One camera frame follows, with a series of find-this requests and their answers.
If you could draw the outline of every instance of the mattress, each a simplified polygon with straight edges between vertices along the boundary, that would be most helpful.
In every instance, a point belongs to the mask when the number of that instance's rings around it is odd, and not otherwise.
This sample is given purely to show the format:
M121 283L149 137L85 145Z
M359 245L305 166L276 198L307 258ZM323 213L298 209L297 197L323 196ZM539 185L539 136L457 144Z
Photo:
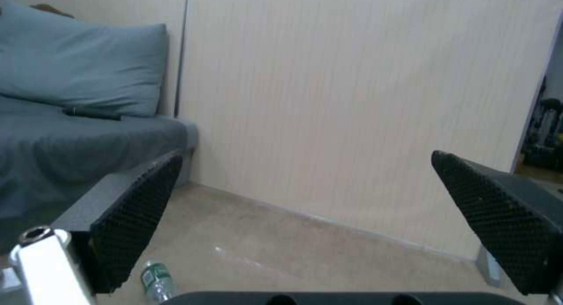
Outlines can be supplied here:
M174 120L71 117L60 107L0 95L2 243L50 223L106 174L175 149L191 154L186 149L195 141L195 126Z

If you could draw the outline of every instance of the beige carpet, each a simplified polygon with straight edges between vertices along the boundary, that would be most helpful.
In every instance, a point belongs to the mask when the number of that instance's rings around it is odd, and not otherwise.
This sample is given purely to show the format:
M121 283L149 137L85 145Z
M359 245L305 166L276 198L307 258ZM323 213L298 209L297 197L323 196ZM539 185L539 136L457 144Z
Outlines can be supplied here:
M201 186L175 190L149 247L127 281L101 304L139 304L142 264L170 269L178 293L199 290L487 291L474 264L377 235L289 213Z

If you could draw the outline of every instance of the silver metal part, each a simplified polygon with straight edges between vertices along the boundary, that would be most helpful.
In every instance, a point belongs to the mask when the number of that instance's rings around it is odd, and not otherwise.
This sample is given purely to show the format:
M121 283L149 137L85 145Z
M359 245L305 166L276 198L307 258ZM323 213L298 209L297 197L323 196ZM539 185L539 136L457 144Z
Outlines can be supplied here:
M68 252L70 234L60 229L54 234L41 235L42 239L26 246L17 245L10 253L10 262L25 286L28 302L33 305L94 304L95 297Z
M555 289L551 291L545 303L547 305L563 305L563 276L559 278Z

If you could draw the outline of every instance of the plastic water bottle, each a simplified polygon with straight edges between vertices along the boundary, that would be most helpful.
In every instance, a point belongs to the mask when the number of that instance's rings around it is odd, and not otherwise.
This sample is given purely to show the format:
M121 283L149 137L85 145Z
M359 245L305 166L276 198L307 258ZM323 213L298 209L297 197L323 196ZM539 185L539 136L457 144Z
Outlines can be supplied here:
M151 305L162 304L174 297L172 277L163 263L147 261L141 273L141 282L145 287L147 302Z

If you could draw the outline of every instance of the green bottle label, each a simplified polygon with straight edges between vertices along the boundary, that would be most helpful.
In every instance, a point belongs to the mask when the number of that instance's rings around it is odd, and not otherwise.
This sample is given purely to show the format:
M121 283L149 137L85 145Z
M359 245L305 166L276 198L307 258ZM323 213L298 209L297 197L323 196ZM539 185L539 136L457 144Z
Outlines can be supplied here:
M155 263L145 268L141 274L141 281L145 290L149 289L157 279L170 277L168 269L162 263Z

